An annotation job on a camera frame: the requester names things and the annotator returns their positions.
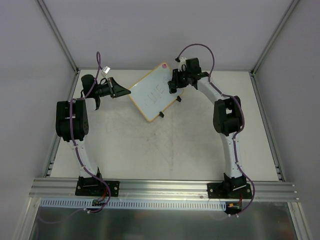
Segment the black whiteboard eraser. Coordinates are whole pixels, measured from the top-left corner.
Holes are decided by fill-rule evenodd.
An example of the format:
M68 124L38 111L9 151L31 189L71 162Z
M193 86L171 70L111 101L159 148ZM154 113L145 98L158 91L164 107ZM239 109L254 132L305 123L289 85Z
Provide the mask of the black whiteboard eraser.
M169 93L175 94L177 92L176 84L173 81L168 82Z

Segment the yellow-framed whiteboard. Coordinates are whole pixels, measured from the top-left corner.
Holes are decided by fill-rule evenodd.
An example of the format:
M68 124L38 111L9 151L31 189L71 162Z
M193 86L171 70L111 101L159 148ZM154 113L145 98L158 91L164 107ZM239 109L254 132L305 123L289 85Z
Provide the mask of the yellow-framed whiteboard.
M168 81L172 79L172 73L169 64L162 62L129 89L130 99L148 122L158 116L164 117L164 110L184 93L184 89L180 88L170 94Z

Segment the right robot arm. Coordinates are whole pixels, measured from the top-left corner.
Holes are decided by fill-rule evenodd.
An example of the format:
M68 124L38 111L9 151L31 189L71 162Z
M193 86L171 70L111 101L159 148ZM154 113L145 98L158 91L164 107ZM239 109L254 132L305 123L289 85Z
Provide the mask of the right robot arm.
M172 70L168 82L169 93L189 85L204 94L213 104L213 127L220 135L225 157L225 172L222 182L224 193L235 198L246 186L239 155L239 133L244 128L244 115L238 96L223 93L211 82L211 75L202 71L197 58L177 57L178 68Z

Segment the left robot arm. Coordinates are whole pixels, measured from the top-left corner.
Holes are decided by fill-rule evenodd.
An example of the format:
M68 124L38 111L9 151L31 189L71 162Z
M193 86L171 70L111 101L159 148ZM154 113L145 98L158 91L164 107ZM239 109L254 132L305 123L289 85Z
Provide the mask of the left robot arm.
M101 98L110 96L119 98L131 94L131 91L118 84L113 77L103 78L104 83L97 83L91 74L81 78L80 98L59 101L56 104L55 130L57 135L69 144L79 164L79 181L93 195L104 191L105 184L96 161L86 149L89 133L88 112L97 111Z

